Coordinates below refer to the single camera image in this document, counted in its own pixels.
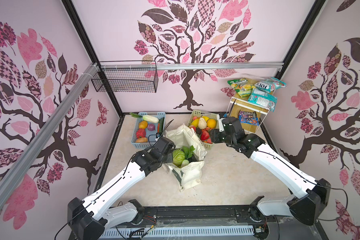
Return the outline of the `green cabbage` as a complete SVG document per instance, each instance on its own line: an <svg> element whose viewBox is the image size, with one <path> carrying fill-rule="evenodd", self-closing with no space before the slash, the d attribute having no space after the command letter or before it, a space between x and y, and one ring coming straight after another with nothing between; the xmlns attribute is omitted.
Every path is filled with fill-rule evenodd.
<svg viewBox="0 0 360 240"><path fill-rule="evenodd" d="M176 149L172 153L173 164L177 167L180 167L182 162L186 159L185 153L181 149Z"/></svg>

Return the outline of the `cream canvas grocery bag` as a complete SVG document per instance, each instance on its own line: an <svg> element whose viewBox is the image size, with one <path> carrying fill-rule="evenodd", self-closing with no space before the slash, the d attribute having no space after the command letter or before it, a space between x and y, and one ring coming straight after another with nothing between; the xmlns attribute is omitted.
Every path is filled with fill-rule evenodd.
<svg viewBox="0 0 360 240"><path fill-rule="evenodd" d="M179 191L199 185L207 151L196 132L181 125L175 130L165 131L165 137L176 145L165 169L175 178Z"/></svg>

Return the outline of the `white daikon radish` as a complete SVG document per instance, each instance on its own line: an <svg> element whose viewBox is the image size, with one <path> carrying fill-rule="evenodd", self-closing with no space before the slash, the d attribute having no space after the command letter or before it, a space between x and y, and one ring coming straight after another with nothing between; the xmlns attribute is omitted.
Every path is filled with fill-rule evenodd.
<svg viewBox="0 0 360 240"><path fill-rule="evenodd" d="M190 147L184 146L184 147L182 147L182 150L185 153L186 159L182 162L181 168L190 164L190 159L194 155L195 148L194 148L194 146L190 146Z"/></svg>

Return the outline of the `red strawberry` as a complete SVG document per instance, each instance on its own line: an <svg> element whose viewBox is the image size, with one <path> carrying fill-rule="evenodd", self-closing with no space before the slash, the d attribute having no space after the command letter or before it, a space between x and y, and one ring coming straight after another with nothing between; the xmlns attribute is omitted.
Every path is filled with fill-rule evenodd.
<svg viewBox="0 0 360 240"><path fill-rule="evenodd" d="M208 131L202 130L201 133L201 141L207 141L210 138L210 134Z"/></svg>

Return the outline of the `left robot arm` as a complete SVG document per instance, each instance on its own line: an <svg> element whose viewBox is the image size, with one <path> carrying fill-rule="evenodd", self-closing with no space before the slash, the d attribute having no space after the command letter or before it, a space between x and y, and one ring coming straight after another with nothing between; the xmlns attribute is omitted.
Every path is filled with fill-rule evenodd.
<svg viewBox="0 0 360 240"><path fill-rule="evenodd" d="M137 200L119 207L112 205L133 185L166 163L175 148L173 141L161 137L154 145L136 152L127 166L103 187L83 200L71 200L68 226L76 239L97 240L109 228L141 223L145 209Z"/></svg>

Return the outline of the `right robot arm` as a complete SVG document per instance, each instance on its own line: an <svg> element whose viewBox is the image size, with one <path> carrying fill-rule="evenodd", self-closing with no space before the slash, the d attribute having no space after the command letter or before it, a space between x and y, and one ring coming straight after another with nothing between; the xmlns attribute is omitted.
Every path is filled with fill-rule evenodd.
<svg viewBox="0 0 360 240"><path fill-rule="evenodd" d="M253 221L260 221L265 216L288 216L312 226L328 205L330 183L305 174L256 134L246 134L239 119L224 118L218 120L218 125L217 129L210 131L213 143L224 143L262 165L292 192L283 198L257 197L249 210Z"/></svg>

